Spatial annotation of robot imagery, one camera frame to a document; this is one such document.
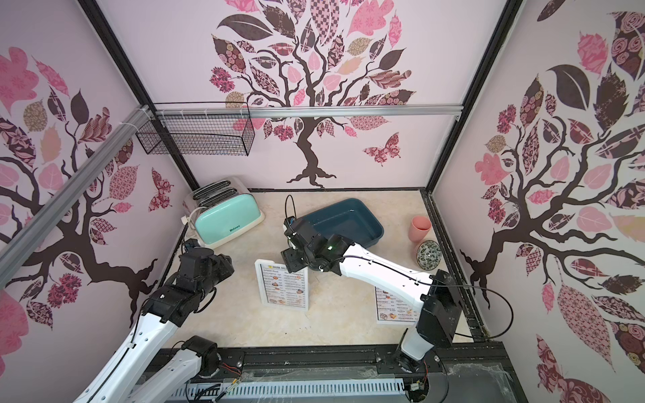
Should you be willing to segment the old paper menu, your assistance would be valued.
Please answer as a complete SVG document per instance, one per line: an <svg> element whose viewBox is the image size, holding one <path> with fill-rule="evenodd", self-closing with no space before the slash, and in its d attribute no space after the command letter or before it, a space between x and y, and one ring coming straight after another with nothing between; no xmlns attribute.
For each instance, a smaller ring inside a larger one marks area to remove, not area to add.
<svg viewBox="0 0 645 403"><path fill-rule="evenodd" d="M419 319L419 312L378 287L375 288L375 301L378 324L411 326Z"/></svg>

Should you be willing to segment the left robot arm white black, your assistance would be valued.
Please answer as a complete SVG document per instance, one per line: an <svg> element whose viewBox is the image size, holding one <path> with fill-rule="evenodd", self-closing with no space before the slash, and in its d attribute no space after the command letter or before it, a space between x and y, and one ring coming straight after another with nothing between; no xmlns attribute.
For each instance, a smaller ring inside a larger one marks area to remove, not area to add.
<svg viewBox="0 0 645 403"><path fill-rule="evenodd" d="M222 364L218 345L193 336L162 369L136 386L166 342L234 273L230 257L208 248L189 250L179 260L178 272L144 302L129 335L76 402L164 402L194 377L218 374Z"/></svg>

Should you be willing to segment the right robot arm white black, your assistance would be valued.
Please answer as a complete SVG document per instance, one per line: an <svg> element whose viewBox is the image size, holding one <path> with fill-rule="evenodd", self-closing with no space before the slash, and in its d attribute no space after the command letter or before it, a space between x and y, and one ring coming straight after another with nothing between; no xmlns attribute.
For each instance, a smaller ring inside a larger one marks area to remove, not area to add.
<svg viewBox="0 0 645 403"><path fill-rule="evenodd" d="M459 284L444 270L432 275L395 264L342 235L327 238L302 218L286 218L283 229L289 248L282 251L282 258L289 272L308 269L361 280L405 302L418 314L393 354L405 373L418 372L432 349L452 347L464 310L462 290L502 297L486 287Z"/></svg>

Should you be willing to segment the teal plastic bin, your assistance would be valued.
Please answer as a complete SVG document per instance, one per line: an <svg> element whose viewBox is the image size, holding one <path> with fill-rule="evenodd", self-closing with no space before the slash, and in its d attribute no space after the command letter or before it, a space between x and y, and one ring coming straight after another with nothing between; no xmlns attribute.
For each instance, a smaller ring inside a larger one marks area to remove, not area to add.
<svg viewBox="0 0 645 403"><path fill-rule="evenodd" d="M341 235L366 249L376 245L385 234L372 211L356 198L339 201L302 218L326 238Z"/></svg>

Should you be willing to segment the mint green toaster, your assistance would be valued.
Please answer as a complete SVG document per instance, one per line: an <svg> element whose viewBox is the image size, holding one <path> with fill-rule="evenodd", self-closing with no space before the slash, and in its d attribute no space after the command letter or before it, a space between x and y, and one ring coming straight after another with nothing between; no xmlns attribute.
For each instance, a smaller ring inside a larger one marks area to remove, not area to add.
<svg viewBox="0 0 645 403"><path fill-rule="evenodd" d="M265 214L248 188L230 176L191 192L182 218L202 247L216 249L252 230Z"/></svg>

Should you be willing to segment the pink plastic cup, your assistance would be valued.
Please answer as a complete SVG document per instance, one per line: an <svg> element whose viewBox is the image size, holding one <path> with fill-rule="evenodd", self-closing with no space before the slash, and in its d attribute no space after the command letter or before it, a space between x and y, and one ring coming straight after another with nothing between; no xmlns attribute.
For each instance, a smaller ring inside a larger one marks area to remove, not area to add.
<svg viewBox="0 0 645 403"><path fill-rule="evenodd" d="M410 228L408 230L408 238L413 243L422 242L433 225L431 220L425 216L416 216L412 219Z"/></svg>

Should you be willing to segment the speckled round dish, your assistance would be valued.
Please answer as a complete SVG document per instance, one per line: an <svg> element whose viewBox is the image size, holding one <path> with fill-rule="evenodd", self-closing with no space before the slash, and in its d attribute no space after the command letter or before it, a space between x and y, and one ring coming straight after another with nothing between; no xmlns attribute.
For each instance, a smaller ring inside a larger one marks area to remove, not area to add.
<svg viewBox="0 0 645 403"><path fill-rule="evenodd" d="M434 240L424 240L418 245L416 261L418 266L425 271L432 271L438 268L443 259L442 251Z"/></svg>

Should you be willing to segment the aluminium rail back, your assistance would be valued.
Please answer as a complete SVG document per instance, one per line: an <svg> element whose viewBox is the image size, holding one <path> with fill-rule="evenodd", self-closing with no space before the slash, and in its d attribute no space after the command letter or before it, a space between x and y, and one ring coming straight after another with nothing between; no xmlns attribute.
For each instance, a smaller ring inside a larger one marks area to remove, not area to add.
<svg viewBox="0 0 645 403"><path fill-rule="evenodd" d="M458 104L413 104L397 106L352 106L352 107L250 107L242 102L236 107L226 107L226 103L158 103L155 116L169 118L178 116L188 118L198 116L215 118L233 115L251 119L288 119L320 117L359 117L359 116L460 116L464 107Z"/></svg>

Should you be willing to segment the aluminium rail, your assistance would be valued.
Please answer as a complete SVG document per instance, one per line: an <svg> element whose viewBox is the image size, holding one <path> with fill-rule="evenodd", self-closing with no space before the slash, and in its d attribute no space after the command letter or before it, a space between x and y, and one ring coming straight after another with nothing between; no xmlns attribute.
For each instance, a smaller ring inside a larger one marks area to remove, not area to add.
<svg viewBox="0 0 645 403"><path fill-rule="evenodd" d="M188 118L198 116L215 118L233 115L251 119L288 119L320 117L359 117L359 116L460 116L464 107L458 104L413 104L397 106L352 106L352 107L250 107L242 102L236 107L226 107L226 103L158 103L155 116L169 118L178 116Z"/></svg>
<svg viewBox="0 0 645 403"><path fill-rule="evenodd" d="M64 183L60 191L57 191L53 198L35 214L27 228L11 239L1 251L2 288L5 288L18 270L25 265L30 255L70 211L72 205L89 188L121 147L137 133L140 127L149 122L150 115L149 107L144 105L136 107L124 122L117 126L113 134L96 149L95 154L72 174L72 178Z"/></svg>

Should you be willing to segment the aluminium rail left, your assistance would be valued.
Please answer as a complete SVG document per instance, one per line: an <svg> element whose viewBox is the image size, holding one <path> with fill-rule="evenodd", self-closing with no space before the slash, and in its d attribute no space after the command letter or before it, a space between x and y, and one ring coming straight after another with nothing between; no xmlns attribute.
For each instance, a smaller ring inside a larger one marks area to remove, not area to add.
<svg viewBox="0 0 645 403"><path fill-rule="evenodd" d="M60 191L57 191L53 198L35 214L27 228L11 239L1 251L2 288L5 288L18 270L25 265L30 255L70 211L72 205L89 188L121 147L137 133L140 127L149 122L150 115L149 107L144 105L136 107L124 122L117 126L113 134L96 149L95 154L72 174L72 178L64 183Z"/></svg>

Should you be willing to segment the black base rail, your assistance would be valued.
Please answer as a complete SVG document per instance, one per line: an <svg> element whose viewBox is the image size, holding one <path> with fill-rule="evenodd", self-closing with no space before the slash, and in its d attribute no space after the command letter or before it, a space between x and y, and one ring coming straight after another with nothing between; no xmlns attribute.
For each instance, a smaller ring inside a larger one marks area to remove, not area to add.
<svg viewBox="0 0 645 403"><path fill-rule="evenodd" d="M395 344L222 348L220 371L186 384L246 381L400 379L406 402L524 402L527 397L500 343L432 349L416 373L396 365Z"/></svg>

